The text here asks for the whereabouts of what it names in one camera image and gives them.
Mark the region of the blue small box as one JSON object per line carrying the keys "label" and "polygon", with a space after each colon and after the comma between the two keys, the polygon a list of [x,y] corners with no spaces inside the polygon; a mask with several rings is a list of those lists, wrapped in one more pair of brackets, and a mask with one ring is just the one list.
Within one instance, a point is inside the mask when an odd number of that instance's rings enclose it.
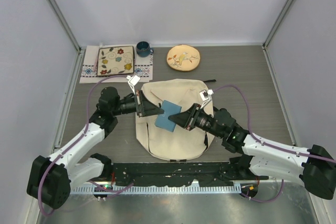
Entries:
{"label": "blue small box", "polygon": [[161,109],[164,113],[157,116],[154,125],[168,132],[174,132],[176,123],[169,120],[169,116],[180,113],[182,107],[170,101],[164,100]]}

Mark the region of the cream canvas backpack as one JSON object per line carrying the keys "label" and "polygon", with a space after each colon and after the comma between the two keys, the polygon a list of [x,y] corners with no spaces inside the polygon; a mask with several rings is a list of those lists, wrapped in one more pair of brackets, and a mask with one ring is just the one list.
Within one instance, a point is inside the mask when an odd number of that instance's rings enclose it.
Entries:
{"label": "cream canvas backpack", "polygon": [[[141,90],[145,97],[158,105],[164,100],[189,109],[202,104],[200,92],[207,90],[200,80],[174,79],[145,83]],[[157,116],[135,118],[136,139],[154,157],[163,160],[191,160],[200,157],[211,145],[214,135],[195,128],[191,131],[176,126],[173,132],[154,125]]]}

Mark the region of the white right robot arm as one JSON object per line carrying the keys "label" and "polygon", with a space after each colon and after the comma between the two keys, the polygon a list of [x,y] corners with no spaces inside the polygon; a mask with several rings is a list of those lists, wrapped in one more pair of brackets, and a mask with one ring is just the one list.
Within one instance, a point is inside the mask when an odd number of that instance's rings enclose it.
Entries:
{"label": "white right robot arm", "polygon": [[303,186],[322,199],[333,199],[335,192],[335,160],[319,145],[311,148],[281,144],[242,128],[226,109],[207,114],[199,104],[170,115],[169,120],[191,131],[199,128],[222,139],[232,153],[240,153],[237,173],[242,179],[274,177]]}

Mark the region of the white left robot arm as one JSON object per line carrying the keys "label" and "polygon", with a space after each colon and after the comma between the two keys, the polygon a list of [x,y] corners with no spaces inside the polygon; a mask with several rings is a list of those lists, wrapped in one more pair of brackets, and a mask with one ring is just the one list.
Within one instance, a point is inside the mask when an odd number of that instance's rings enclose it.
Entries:
{"label": "white left robot arm", "polygon": [[163,109],[149,101],[143,91],[135,91],[120,98],[114,87],[101,91],[93,115],[87,116],[84,128],[57,152],[32,163],[27,193],[36,198],[40,212],[47,216],[43,206],[60,208],[70,191],[92,178],[105,182],[112,174],[111,159],[94,154],[84,163],[79,161],[95,145],[102,142],[118,123],[122,114],[135,113],[138,117],[162,114]]}

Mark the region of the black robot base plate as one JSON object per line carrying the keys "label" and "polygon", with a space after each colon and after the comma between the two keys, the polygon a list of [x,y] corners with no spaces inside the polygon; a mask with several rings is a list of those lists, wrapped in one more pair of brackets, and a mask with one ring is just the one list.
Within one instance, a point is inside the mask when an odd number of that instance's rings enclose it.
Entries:
{"label": "black robot base plate", "polygon": [[115,182],[117,186],[133,184],[138,187],[190,186],[194,180],[201,187],[229,186],[236,180],[267,180],[231,162],[173,162],[173,163],[114,163],[104,177],[94,182]]}

